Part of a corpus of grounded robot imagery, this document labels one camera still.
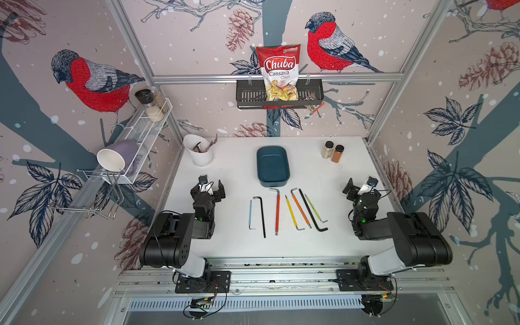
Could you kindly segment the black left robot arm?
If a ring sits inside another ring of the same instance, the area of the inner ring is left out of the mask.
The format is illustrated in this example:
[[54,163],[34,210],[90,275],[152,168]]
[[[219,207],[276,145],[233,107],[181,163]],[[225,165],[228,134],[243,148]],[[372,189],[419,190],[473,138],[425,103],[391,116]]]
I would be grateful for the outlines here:
[[161,211],[154,219],[142,244],[139,262],[142,266],[167,268],[185,278],[208,281],[209,263],[190,251],[193,239],[209,240],[215,231],[215,206],[226,197],[223,184],[201,176],[190,190],[193,198],[192,213]]

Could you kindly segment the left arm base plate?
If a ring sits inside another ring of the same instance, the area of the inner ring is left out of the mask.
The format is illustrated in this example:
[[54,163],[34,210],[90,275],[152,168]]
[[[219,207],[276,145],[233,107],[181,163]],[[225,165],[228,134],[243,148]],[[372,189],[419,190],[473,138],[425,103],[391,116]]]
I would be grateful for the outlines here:
[[232,273],[211,271],[208,278],[190,278],[179,275],[175,283],[177,294],[228,293]]

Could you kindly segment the long black hex key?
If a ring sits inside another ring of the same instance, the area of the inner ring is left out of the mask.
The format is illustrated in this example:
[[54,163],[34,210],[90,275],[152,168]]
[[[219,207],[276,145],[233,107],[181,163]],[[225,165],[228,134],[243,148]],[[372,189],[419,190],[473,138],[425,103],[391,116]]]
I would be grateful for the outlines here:
[[306,197],[306,195],[303,193],[303,191],[302,191],[300,188],[298,188],[298,191],[299,191],[299,193],[300,193],[300,195],[301,195],[301,197],[302,197],[302,199],[303,199],[303,201],[304,201],[304,204],[305,204],[306,209],[307,209],[307,211],[308,211],[308,213],[309,213],[309,215],[310,215],[310,217],[311,217],[311,220],[312,220],[312,222],[313,222],[313,224],[314,224],[315,229],[316,229],[317,231],[319,231],[319,232],[325,232],[325,231],[329,230],[327,227],[320,228],[320,227],[318,226],[318,224],[316,223],[316,219],[315,219],[315,217],[314,217],[314,214],[313,214],[312,211],[311,211],[310,204],[309,204],[308,201],[307,201],[307,197]]

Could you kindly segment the orange hex key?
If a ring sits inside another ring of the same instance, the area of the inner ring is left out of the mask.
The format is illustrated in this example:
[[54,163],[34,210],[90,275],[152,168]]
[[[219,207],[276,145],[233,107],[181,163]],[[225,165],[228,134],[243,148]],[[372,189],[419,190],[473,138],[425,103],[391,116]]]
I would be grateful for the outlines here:
[[299,204],[299,201],[297,200],[297,197],[296,197],[296,194],[295,192],[298,191],[299,188],[293,188],[291,189],[291,196],[292,196],[292,199],[295,201],[295,204],[298,208],[298,210],[300,211],[300,214],[302,215],[303,219],[305,220],[307,226],[309,229],[312,229],[312,226],[311,226],[311,223],[309,221],[309,219],[307,218],[307,215],[305,214],[302,206]]

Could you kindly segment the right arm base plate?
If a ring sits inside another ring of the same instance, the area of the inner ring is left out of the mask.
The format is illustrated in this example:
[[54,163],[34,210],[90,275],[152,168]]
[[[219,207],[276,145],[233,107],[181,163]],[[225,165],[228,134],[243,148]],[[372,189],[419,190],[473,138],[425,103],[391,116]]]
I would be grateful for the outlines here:
[[357,269],[337,269],[335,282],[341,292],[394,290],[390,277],[375,276],[371,273],[360,275]]

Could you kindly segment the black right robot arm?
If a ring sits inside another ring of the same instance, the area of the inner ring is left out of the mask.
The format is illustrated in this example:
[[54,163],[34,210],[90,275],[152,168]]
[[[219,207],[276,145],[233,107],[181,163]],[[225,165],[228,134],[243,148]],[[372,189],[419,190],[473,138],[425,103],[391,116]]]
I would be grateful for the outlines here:
[[416,267],[450,264],[452,249],[426,213],[388,212],[386,218],[376,218],[383,198],[377,184],[374,177],[369,177],[362,187],[355,186],[352,179],[348,181],[343,189],[353,203],[348,217],[359,240],[391,239],[394,246],[362,257],[355,272],[339,270],[340,281],[348,286],[356,284],[365,291],[391,288],[393,274]]

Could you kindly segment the green hex key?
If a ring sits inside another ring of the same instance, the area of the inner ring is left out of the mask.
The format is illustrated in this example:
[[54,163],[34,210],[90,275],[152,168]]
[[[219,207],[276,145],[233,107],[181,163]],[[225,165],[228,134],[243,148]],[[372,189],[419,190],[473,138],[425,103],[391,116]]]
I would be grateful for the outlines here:
[[319,220],[321,223],[327,223],[328,220],[326,220],[326,219],[323,220],[323,219],[321,218],[321,216],[319,215],[317,209],[314,207],[314,204],[311,202],[309,196],[306,195],[306,194],[304,194],[304,197],[305,197],[305,199],[307,200],[308,204],[310,205],[312,211],[314,212],[314,214],[315,214],[316,217],[318,218],[318,220]]

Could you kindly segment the red hex key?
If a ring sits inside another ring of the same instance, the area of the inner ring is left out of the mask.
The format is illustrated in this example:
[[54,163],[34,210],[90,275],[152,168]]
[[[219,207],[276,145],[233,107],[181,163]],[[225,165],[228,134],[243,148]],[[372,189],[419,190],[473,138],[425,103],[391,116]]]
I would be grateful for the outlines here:
[[275,223],[275,236],[279,234],[280,224],[280,191],[277,188],[270,188],[271,192],[276,192],[276,223]]

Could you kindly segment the short black hex key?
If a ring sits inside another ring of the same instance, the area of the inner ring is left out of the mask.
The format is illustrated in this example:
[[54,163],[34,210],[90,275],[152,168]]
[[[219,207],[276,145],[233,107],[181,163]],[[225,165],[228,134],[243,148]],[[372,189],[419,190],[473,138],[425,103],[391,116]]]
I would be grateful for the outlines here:
[[261,220],[262,220],[262,230],[263,230],[263,236],[264,238],[267,238],[266,236],[266,228],[265,228],[265,214],[264,214],[264,203],[263,199],[260,196],[254,196],[253,200],[257,199],[260,201],[260,209],[261,209]]

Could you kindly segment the yellow hex key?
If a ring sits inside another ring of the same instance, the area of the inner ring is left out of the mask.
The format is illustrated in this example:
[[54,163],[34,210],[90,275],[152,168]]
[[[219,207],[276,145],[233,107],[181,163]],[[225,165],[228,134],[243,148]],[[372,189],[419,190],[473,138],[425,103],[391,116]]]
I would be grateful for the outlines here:
[[291,214],[291,219],[292,219],[292,222],[293,222],[293,225],[295,226],[296,230],[297,231],[304,231],[305,229],[304,228],[300,228],[297,224],[297,221],[296,221],[296,218],[295,218],[295,215],[294,215],[294,212],[292,210],[292,207],[291,207],[291,203],[290,203],[290,200],[288,198],[287,195],[284,195],[285,199],[286,199],[286,202],[287,202],[287,206],[288,206],[288,210],[289,210],[289,213]]

